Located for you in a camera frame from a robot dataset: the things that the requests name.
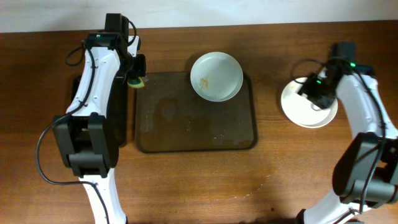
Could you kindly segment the green yellow sponge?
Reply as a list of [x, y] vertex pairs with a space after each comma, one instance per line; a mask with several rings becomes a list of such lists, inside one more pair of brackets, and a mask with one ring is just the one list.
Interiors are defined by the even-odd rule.
[[142, 77], [130, 78], [127, 81], [127, 84], [128, 84], [129, 87], [135, 88], [135, 89], [140, 89], [140, 88], [144, 88], [145, 87], [145, 83], [144, 83], [144, 80], [142, 79]]

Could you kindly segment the pale blue plate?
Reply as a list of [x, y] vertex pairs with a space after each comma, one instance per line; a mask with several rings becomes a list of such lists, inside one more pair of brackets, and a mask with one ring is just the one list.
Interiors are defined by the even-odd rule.
[[229, 54], [210, 52], [199, 57], [190, 71], [190, 83], [205, 100], [222, 102], [233, 98], [243, 85], [243, 70]]

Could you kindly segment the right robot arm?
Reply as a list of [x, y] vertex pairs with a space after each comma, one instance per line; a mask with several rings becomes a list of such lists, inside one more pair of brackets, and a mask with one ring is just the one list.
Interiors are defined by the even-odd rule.
[[296, 223], [352, 223], [356, 215], [397, 202], [397, 128], [380, 99], [373, 68], [355, 59], [353, 42], [330, 47], [319, 73], [298, 90], [320, 109], [344, 106], [353, 140], [336, 164], [332, 189]]

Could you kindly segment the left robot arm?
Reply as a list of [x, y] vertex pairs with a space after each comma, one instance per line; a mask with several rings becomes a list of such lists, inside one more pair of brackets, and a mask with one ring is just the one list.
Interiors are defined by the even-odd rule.
[[104, 29], [88, 34], [72, 102], [50, 125], [64, 166], [86, 190], [95, 223], [128, 222], [114, 176], [126, 142], [127, 89], [144, 87], [146, 75], [140, 37], [129, 33], [133, 28], [127, 17], [108, 13]]

